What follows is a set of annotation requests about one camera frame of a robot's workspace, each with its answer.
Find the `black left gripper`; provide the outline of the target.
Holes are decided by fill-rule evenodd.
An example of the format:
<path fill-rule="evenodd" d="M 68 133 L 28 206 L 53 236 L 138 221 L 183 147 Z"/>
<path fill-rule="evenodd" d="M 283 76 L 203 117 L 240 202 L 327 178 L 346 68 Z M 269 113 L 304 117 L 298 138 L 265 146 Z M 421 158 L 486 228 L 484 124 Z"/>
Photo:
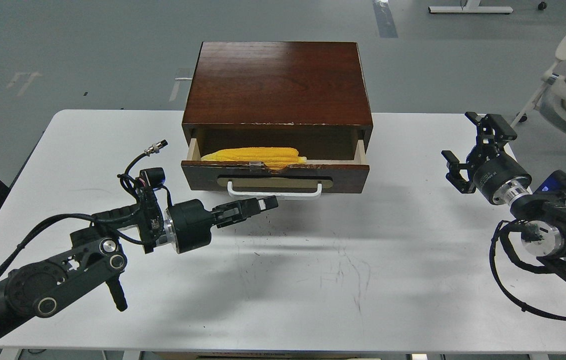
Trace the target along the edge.
<path fill-rule="evenodd" d="M 272 195 L 223 203 L 210 212 L 199 199 L 191 199 L 167 207 L 165 231 L 175 251 L 182 255 L 209 245 L 213 225 L 225 228 L 278 206 L 277 197 Z"/>

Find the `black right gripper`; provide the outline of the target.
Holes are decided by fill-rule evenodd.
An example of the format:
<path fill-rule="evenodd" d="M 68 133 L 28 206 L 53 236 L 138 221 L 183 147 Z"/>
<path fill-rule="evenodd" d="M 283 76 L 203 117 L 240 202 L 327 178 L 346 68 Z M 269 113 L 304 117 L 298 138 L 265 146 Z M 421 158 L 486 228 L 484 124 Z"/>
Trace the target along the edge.
<path fill-rule="evenodd" d="M 479 191 L 492 205 L 504 205 L 509 202 L 505 198 L 508 189 L 526 190 L 532 182 L 532 176 L 504 150 L 518 134 L 500 114 L 479 116 L 467 111 L 465 117 L 477 128 L 476 146 L 464 163 L 451 150 L 441 151 L 449 169 L 446 179 L 462 194 Z M 461 170 L 467 171 L 468 179 L 461 175 Z"/>

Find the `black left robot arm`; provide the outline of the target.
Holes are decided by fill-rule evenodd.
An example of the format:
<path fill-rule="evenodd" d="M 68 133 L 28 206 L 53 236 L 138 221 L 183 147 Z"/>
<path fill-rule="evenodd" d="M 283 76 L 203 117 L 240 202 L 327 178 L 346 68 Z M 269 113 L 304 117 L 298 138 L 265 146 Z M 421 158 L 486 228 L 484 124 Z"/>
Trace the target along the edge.
<path fill-rule="evenodd" d="M 127 309 L 120 275 L 128 264 L 120 240 L 142 246 L 146 253 L 171 244 L 178 254 L 207 246 L 211 228 L 224 228 L 278 207 L 276 196 L 239 199 L 206 210 L 198 199 L 173 204 L 166 194 L 165 211 L 155 194 L 164 189 L 161 167 L 147 168 L 137 177 L 129 173 L 144 157 L 167 146 L 162 140 L 135 157 L 122 174 L 121 187 L 132 196 L 132 205 L 95 214 L 62 213 L 36 224 L 16 249 L 0 264 L 0 338 L 33 317 L 48 318 L 96 289 L 107 285 L 120 312 Z M 89 222 L 70 234 L 69 250 L 47 259 L 8 270 L 13 260 L 37 235 L 65 219 Z"/>

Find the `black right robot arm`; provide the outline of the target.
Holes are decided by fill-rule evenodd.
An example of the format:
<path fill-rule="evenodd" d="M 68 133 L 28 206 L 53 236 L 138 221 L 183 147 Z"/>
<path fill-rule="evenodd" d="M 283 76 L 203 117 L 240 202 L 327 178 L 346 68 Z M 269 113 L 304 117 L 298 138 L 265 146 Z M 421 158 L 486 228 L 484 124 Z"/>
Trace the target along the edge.
<path fill-rule="evenodd" d="M 481 192 L 492 205 L 507 205 L 513 220 L 495 228 L 489 248 L 489 266 L 498 287 L 523 312 L 566 322 L 566 316 L 549 313 L 515 297 L 500 280 L 497 244 L 510 262 L 533 274 L 557 275 L 566 282 L 566 173 L 554 171 L 536 191 L 529 191 L 532 176 L 505 151 L 517 133 L 499 114 L 480 116 L 465 112 L 476 127 L 476 144 L 465 162 L 450 150 L 447 180 L 462 194 Z"/>

